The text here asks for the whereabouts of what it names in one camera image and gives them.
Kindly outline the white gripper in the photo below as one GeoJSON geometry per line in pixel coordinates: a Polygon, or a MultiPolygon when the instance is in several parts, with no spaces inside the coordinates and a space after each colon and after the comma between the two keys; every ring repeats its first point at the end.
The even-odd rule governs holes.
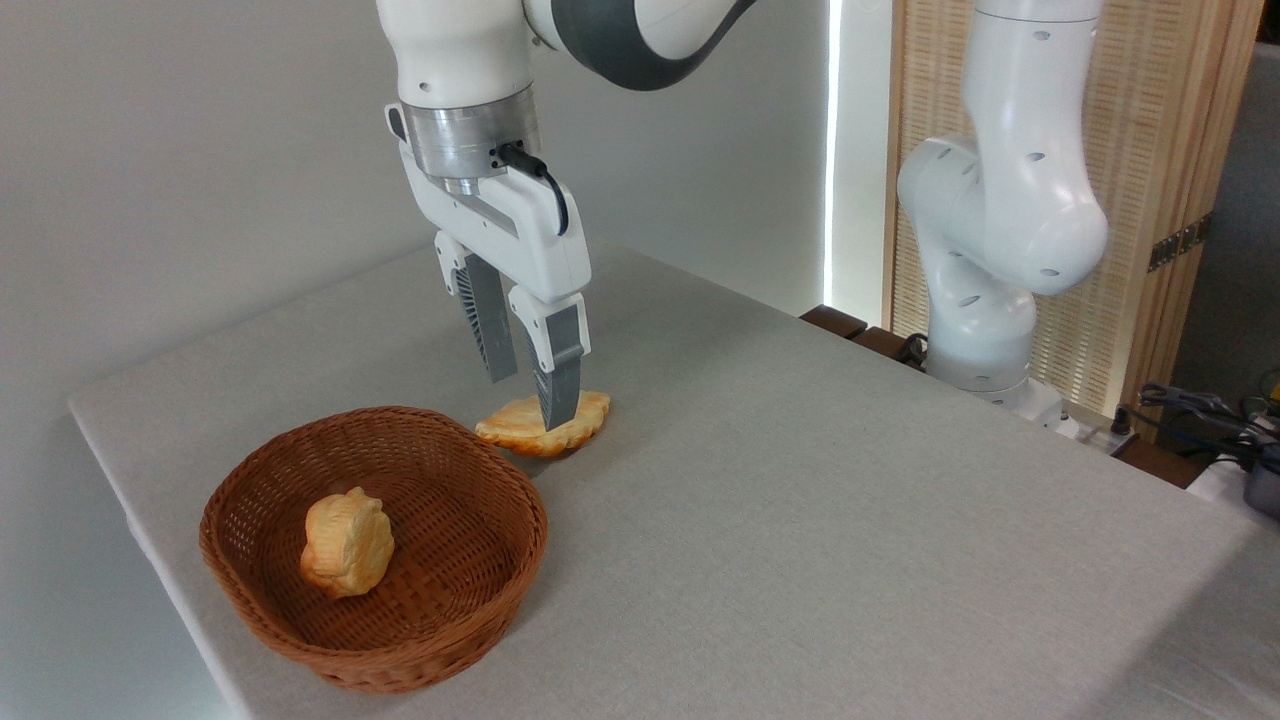
{"type": "Polygon", "coordinates": [[[516,283],[509,307],[532,354],[544,428],[573,420],[581,361],[591,352],[585,299],[576,293],[593,274],[585,234],[567,187],[502,155],[539,152],[534,105],[390,102],[385,118],[419,210],[444,231],[434,245],[445,290],[463,309],[490,382],[518,372],[502,273],[516,283]]]}

